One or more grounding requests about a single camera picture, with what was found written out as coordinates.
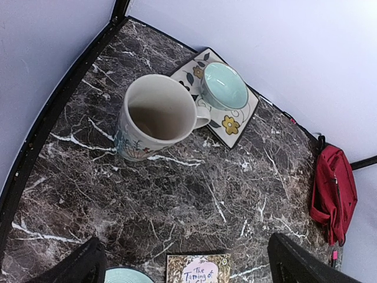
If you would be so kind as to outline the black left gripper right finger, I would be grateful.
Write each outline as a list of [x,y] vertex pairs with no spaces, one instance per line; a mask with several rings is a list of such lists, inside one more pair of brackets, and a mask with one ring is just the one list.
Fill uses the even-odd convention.
[[348,282],[357,280],[317,260],[288,236],[273,233],[268,243],[273,282]]

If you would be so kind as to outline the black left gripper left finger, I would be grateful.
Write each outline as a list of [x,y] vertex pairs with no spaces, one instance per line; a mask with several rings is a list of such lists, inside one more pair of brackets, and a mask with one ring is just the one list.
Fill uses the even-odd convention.
[[104,282],[106,265],[104,245],[92,237],[56,266],[28,282]]

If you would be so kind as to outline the red student backpack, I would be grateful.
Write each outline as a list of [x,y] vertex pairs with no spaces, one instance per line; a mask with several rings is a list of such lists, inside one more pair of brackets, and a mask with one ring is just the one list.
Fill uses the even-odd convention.
[[330,246],[346,242],[358,202],[351,165],[342,149],[326,142],[320,135],[309,214],[321,225]]

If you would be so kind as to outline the Taming of the Shrew book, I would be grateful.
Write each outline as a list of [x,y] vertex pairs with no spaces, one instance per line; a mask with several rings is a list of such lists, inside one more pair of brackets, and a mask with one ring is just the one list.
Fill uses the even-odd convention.
[[230,254],[168,255],[166,282],[230,282]]

